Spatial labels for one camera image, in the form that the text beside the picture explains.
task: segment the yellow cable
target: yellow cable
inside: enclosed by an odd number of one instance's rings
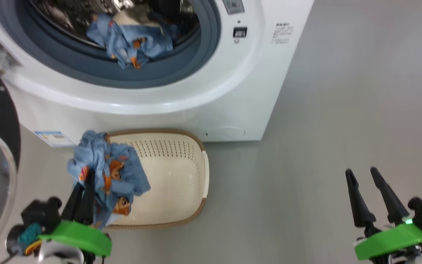
[[[42,241],[41,241],[41,240],[37,240],[37,241],[33,242],[32,244],[30,244],[30,246],[28,246],[28,247],[25,249],[25,255],[26,255],[26,256],[28,256],[29,254],[32,254],[32,252],[33,252],[36,248],[40,247],[41,245],[42,245]]]

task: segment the green plastic bracket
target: green plastic bracket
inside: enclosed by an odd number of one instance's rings
[[[112,241],[104,233],[72,221],[62,220],[51,234],[41,234],[38,238],[52,239],[100,257],[109,257],[112,252]]]
[[[358,260],[370,259],[422,243],[422,230],[414,224],[400,224],[377,233],[355,246]]]

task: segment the laundry basket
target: laundry basket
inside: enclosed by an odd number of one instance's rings
[[[149,129],[108,133],[105,138],[135,148],[151,185],[134,197],[130,214],[108,229],[174,227],[200,214],[208,195],[209,162],[197,137],[181,130]]]

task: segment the blue cloth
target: blue cloth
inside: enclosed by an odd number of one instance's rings
[[[103,229],[110,217],[117,218],[112,212],[118,210],[120,202],[128,202],[119,211],[127,215],[133,196],[140,196],[151,188],[136,150],[126,144],[110,144],[104,137],[105,133],[85,132],[74,149],[74,158],[67,163],[67,171],[74,178],[74,184],[84,184],[82,176],[87,174],[86,167],[95,170],[93,225],[98,229]],[[111,175],[113,173],[118,173],[119,178]]]
[[[113,58],[112,55],[115,55],[122,69],[132,64],[132,57],[143,66],[149,58],[158,58],[173,50],[172,41],[179,34],[179,27],[164,23],[161,15],[152,13],[151,17],[158,20],[164,34],[157,27],[118,25],[106,13],[97,15],[97,19],[91,22],[86,34],[101,47],[105,47],[109,57]],[[141,38],[145,38],[146,41],[135,48],[133,42]]]

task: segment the white washing machine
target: white washing machine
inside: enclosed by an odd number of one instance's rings
[[[61,145],[88,129],[179,128],[205,142],[261,140],[313,3],[191,0],[198,30],[167,57],[121,70],[27,1],[0,0],[7,52],[0,50],[0,72],[20,123],[64,135]]]

